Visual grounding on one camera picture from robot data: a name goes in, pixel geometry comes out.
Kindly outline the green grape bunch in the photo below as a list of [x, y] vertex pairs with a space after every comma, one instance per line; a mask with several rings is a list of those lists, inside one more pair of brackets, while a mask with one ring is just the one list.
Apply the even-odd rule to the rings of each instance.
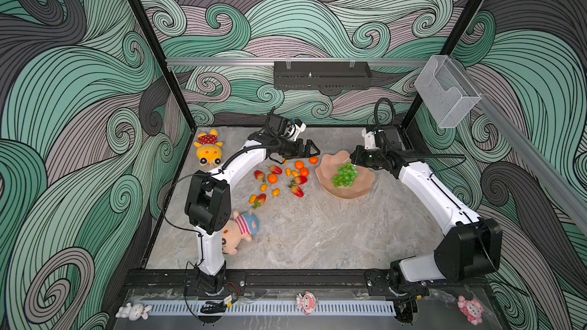
[[338, 173], [332, 178], [335, 187], [350, 187], [354, 184], [359, 172], [356, 166], [350, 162], [338, 167]]

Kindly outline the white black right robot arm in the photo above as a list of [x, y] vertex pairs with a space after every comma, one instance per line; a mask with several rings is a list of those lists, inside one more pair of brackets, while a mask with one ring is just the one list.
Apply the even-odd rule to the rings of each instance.
[[363, 130], [364, 144], [353, 151], [351, 162], [373, 171], [389, 172], [423, 203], [443, 233], [443, 240], [432, 253], [391, 263], [387, 279], [391, 292], [407, 296], [423, 292], [423, 285], [428, 282], [456, 283], [497, 272], [501, 227], [459, 200], [427, 163], [442, 159], [463, 163], [466, 157], [400, 150], [387, 136], [394, 125], [383, 126], [378, 116], [374, 122]]

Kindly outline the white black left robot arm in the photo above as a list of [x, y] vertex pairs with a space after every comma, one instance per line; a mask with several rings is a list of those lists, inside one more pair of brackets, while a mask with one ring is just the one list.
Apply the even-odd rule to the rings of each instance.
[[312, 140], [300, 137], [305, 129], [299, 119], [269, 112], [261, 130], [235, 154], [209, 172], [191, 175], [184, 212], [200, 240], [197, 283], [207, 293], [220, 292], [226, 278], [221, 230], [232, 216], [231, 189], [272, 154], [287, 160], [319, 156]]

